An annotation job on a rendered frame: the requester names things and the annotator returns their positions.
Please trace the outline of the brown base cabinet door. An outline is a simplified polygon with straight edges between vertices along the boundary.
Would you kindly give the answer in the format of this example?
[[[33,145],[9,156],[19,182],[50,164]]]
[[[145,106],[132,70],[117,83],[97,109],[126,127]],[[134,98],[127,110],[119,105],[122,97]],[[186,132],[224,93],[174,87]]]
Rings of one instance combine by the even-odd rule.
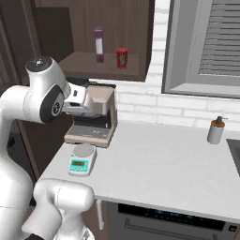
[[[102,230],[99,228],[98,223],[97,202],[94,202],[88,211],[82,213],[82,219],[86,227],[89,228],[95,236],[95,240],[109,240],[107,209],[104,201],[101,202],[101,211],[102,221],[104,222],[104,228]]]

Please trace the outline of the grey soap dispenser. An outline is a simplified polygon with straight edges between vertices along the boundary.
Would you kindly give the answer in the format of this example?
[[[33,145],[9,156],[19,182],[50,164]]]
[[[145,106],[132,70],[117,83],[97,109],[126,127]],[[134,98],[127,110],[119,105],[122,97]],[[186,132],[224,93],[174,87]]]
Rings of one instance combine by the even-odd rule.
[[[225,118],[219,115],[216,120],[211,122],[207,135],[207,141],[211,144],[219,144],[224,128]]]

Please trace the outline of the beige coffee machine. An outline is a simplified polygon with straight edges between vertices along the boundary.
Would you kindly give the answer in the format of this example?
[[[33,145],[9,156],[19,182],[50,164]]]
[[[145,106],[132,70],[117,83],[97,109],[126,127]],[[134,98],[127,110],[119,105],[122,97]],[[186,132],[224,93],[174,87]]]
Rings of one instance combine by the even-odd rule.
[[[65,135],[66,143],[91,143],[98,147],[108,147],[117,127],[117,110],[115,107],[115,85],[86,82],[84,85],[71,83],[70,94],[102,91],[106,95],[106,115],[72,116],[73,124]]]

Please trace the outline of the grey sink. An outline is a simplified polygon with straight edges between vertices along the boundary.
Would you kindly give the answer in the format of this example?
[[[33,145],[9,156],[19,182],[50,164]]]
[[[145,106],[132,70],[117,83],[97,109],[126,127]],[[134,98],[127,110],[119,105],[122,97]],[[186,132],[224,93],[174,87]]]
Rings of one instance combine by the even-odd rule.
[[[231,151],[235,168],[240,176],[240,140],[227,139],[227,144]]]

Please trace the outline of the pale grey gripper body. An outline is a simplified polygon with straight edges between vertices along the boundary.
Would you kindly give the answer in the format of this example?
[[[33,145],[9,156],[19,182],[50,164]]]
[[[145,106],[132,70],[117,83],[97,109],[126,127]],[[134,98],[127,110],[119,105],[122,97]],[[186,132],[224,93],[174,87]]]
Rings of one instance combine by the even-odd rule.
[[[106,95],[102,91],[74,91],[65,101],[63,112],[73,116],[106,115]]]

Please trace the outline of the grey framed window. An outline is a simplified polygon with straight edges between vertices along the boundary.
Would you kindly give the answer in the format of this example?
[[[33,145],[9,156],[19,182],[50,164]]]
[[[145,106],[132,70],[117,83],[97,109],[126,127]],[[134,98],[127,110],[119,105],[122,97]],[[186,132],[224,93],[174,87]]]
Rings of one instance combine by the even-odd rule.
[[[240,98],[240,76],[200,73],[213,0],[171,0],[163,70],[164,94]]]

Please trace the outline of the red can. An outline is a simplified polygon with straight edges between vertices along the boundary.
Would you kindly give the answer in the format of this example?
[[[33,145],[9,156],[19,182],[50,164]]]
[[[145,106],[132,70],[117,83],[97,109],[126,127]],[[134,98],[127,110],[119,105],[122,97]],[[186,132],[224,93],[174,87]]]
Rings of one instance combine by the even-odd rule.
[[[124,69],[128,66],[128,49],[127,48],[118,48],[116,50],[116,61],[117,67]]]

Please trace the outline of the dark grey dishwasher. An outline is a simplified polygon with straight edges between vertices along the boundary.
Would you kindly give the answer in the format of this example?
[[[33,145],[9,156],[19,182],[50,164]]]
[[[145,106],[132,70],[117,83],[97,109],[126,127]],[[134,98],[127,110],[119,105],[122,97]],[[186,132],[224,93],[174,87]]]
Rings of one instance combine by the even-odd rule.
[[[236,240],[240,224],[205,217],[179,214],[134,205],[107,202],[109,240],[181,240],[154,233],[125,228],[125,220],[142,227],[172,233],[210,238],[217,234],[220,240]]]

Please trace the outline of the dark wood cabinet door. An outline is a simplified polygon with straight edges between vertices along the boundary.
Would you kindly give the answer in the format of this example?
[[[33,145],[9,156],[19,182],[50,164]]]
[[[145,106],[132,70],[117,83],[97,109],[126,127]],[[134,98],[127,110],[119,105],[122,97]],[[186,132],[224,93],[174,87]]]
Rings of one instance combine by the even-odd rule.
[[[0,96],[29,84],[25,64],[40,54],[35,6],[35,0],[0,0]]]

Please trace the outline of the dark wood wall cabinet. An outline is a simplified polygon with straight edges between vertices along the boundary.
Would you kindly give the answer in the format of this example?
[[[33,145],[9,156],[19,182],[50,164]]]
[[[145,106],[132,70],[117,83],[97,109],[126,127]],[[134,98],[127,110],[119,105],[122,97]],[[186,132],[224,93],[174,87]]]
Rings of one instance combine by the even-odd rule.
[[[151,61],[155,0],[35,0],[40,51],[68,77],[143,82]],[[95,28],[103,31],[97,63]],[[127,67],[116,50],[127,48]]]

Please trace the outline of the purple carton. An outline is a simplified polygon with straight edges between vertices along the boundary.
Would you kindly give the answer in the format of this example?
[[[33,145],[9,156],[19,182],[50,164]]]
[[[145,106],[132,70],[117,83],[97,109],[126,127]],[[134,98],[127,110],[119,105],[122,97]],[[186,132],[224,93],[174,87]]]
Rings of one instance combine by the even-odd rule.
[[[95,43],[97,63],[102,64],[104,62],[104,53],[103,53],[103,31],[101,27],[95,28]]]

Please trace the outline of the white digital scale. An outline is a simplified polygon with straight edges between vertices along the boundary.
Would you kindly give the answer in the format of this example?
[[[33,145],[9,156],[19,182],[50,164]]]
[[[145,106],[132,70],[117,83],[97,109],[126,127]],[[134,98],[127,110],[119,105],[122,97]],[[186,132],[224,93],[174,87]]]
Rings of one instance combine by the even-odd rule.
[[[68,174],[85,177],[93,170],[97,158],[97,148],[88,143],[76,145],[69,157]]]

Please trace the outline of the grey window blinds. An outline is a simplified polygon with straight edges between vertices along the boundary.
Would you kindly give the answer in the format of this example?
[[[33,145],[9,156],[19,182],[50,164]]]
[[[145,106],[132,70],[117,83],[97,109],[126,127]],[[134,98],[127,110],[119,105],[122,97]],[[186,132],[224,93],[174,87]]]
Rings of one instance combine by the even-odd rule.
[[[200,73],[240,76],[240,0],[213,0]]]

